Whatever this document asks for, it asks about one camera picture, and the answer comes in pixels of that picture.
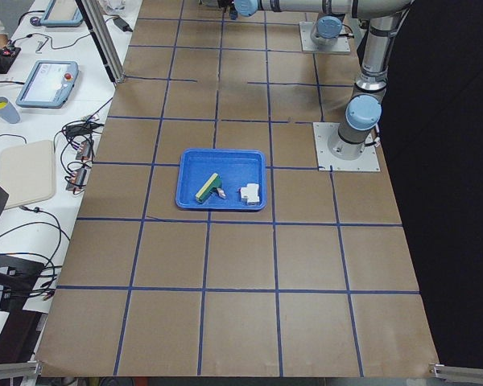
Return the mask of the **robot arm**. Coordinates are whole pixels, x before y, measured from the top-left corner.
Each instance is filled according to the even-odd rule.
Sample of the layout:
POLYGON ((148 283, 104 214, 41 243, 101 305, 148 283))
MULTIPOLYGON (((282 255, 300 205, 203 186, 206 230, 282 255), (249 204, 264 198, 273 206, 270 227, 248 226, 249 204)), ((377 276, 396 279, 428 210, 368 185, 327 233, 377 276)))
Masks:
POLYGON ((314 43, 327 43, 341 36, 343 18, 369 22, 361 71, 345 117, 328 139, 331 154, 353 161, 365 148, 365 140, 378 124, 386 93, 387 70, 395 38, 413 4, 412 1, 219 1, 220 8, 232 7, 244 17, 259 10, 272 12, 316 12, 310 33, 314 43))

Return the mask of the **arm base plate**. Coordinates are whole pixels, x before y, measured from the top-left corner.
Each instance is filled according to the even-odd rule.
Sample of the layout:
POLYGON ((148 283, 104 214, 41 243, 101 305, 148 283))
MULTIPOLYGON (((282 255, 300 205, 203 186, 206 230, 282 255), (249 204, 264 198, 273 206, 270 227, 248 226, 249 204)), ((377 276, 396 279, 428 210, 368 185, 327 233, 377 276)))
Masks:
POLYGON ((317 168, 321 171, 379 172, 381 170, 372 133, 360 144, 344 142, 338 133, 339 123, 312 124, 317 168))
POLYGON ((300 41, 303 52, 329 55, 349 55, 349 39, 339 35, 336 38, 324 38, 317 34, 316 22, 299 23, 300 41))

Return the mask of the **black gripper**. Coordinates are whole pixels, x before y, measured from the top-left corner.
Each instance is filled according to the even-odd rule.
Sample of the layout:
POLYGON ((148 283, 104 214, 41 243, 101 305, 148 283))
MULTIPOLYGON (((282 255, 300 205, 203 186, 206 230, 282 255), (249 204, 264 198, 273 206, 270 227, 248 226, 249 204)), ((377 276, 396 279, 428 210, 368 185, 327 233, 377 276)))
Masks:
POLYGON ((230 18, 237 18, 237 10, 234 5, 234 0, 219 0, 219 7, 224 13, 227 13, 230 18))

